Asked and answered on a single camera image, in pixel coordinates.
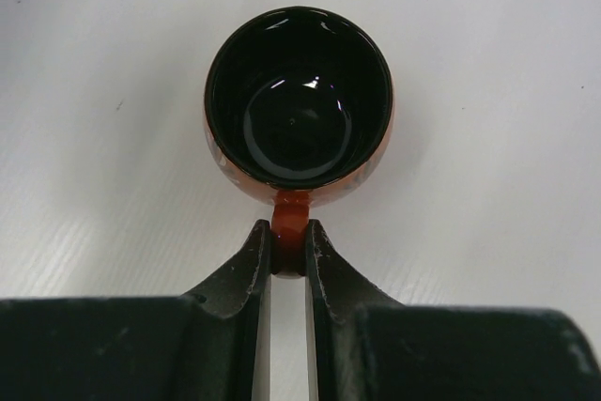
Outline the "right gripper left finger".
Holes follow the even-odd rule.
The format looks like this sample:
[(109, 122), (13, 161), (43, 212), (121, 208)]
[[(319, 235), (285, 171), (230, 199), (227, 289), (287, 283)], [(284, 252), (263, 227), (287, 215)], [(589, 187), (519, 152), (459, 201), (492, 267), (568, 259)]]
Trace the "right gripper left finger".
[(270, 241), (177, 296), (2, 300), (2, 398), (268, 399)]

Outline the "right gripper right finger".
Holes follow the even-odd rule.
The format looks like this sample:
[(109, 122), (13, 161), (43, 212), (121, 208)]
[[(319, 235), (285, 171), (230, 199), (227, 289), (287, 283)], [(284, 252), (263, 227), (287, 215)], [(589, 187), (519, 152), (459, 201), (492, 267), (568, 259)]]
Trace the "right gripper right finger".
[(313, 400), (596, 400), (600, 366), (567, 315), (394, 300), (306, 231)]

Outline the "black and red bowl cup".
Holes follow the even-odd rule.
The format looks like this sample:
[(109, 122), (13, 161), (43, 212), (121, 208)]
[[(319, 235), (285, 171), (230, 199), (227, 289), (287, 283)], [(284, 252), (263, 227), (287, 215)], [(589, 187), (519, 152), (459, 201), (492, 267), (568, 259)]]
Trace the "black and red bowl cup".
[(272, 206), (272, 273), (301, 277), (311, 210), (356, 191), (389, 144), (395, 95), (382, 51), (343, 16), (277, 8), (224, 42), (203, 101), (220, 171)]

